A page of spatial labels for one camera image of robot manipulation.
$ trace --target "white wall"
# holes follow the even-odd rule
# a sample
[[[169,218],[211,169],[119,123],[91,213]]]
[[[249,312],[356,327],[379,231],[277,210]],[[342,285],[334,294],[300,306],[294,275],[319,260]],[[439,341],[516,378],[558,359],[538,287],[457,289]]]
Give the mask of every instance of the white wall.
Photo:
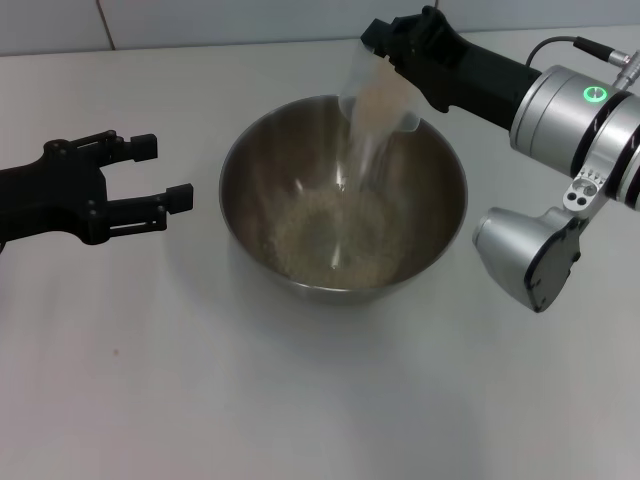
[[[0,0],[0,55],[108,48],[94,0]]]
[[[433,0],[103,0],[118,48],[357,37]],[[640,23],[640,0],[441,0],[460,30]]]

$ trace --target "robotic arm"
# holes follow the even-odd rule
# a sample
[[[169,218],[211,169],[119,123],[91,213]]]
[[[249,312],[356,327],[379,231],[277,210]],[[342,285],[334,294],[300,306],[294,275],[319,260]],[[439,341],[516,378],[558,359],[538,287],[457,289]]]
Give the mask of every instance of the robotic arm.
[[[36,162],[0,171],[0,250],[5,242],[49,231],[71,233],[88,245],[111,237],[166,230],[167,212],[193,208],[193,187],[126,200],[107,200],[102,167],[156,158],[157,139],[125,142],[110,130],[74,141],[52,140]]]
[[[546,310],[602,205],[613,199],[640,210],[640,99],[625,91],[640,76],[640,51],[632,57],[575,39],[621,67],[609,85],[561,66],[539,72],[473,45],[432,7],[391,24],[375,20],[361,39],[436,110],[454,105],[508,130],[512,148],[573,179],[562,208],[538,218],[492,208],[473,235],[491,277],[520,303]]]

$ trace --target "white tabletop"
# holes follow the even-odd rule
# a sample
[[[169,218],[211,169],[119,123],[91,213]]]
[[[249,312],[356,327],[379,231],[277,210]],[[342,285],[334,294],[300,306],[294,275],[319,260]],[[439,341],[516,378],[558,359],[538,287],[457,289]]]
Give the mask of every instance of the white tabletop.
[[[640,27],[565,32],[640,45]],[[523,61],[552,34],[468,37]],[[54,138],[152,132],[159,159],[108,167],[110,197],[196,192],[164,233],[97,247],[50,233],[0,256],[0,478],[637,480],[640,218],[606,205],[554,305],[525,309],[471,233],[492,206],[559,205],[568,179],[505,131],[421,106],[464,165],[467,217],[442,259],[371,306],[306,304],[230,244],[231,144],[283,103],[339,92],[354,46],[0,59],[1,168]],[[553,63],[615,77],[566,45],[535,66]]]

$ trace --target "stainless steel bowl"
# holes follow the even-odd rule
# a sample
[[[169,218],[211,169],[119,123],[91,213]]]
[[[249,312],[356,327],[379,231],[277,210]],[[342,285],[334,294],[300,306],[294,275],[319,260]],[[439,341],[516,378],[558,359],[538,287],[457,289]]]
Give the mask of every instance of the stainless steel bowl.
[[[347,143],[348,127],[336,96],[290,103],[242,134],[220,176],[222,214],[250,257],[299,295],[329,303],[372,300],[422,272],[455,238],[467,203],[465,175],[456,154],[433,127],[421,121],[412,133],[393,134],[387,150],[380,190],[393,206],[393,228],[401,232],[404,247],[384,284],[328,288],[287,275],[273,254],[275,225],[292,202],[344,181],[340,150]],[[314,242],[309,241],[309,249],[313,248]]]

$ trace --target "green indicator light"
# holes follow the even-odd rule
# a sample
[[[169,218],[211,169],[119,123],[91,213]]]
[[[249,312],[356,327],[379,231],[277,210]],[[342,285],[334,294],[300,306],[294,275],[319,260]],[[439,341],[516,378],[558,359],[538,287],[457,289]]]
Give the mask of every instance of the green indicator light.
[[[584,99],[587,102],[598,103],[607,98],[607,91],[602,87],[587,87],[584,89]]]

